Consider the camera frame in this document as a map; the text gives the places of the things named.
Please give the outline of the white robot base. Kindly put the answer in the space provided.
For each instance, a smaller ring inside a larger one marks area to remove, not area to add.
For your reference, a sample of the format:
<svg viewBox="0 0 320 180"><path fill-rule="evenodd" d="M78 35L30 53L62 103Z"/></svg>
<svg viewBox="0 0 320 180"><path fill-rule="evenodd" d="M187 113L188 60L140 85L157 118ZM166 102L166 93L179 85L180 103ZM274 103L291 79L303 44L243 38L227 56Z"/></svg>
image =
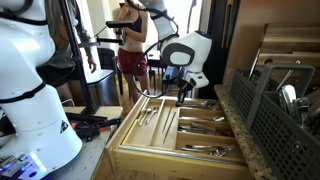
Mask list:
<svg viewBox="0 0 320 180"><path fill-rule="evenodd" d="M72 161L82 140L36 68L55 51L44 0L0 0L0 106L15 129L1 139L1 176L41 180Z"/></svg>

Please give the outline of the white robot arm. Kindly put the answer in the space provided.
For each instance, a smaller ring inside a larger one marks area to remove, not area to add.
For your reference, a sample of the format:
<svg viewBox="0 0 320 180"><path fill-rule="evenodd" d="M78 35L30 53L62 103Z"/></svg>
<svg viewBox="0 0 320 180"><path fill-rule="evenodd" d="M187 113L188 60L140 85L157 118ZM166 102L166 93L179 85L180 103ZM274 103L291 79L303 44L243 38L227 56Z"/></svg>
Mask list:
<svg viewBox="0 0 320 180"><path fill-rule="evenodd" d="M158 32L161 44L160 54L164 63L181 69L177 86L177 106L184 103L186 93L193 88L202 88L209 84L203 73L203 65L211 50L212 39L202 31L194 31L180 37L173 28L174 20L168 15L163 0L139 0Z"/></svg>

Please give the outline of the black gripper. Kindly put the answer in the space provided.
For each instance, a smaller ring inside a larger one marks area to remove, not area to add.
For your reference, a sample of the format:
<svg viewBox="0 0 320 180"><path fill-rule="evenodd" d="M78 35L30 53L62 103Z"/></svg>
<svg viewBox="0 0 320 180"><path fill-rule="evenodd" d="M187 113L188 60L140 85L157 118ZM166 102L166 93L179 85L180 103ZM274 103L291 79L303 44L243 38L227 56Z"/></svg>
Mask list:
<svg viewBox="0 0 320 180"><path fill-rule="evenodd" d="M176 106L180 107L184 103L186 93L188 91L190 91L193 88L193 86L189 82L187 82L183 79L179 79L177 81L177 87L178 87L179 91L178 91L178 95L177 95Z"/></svg>

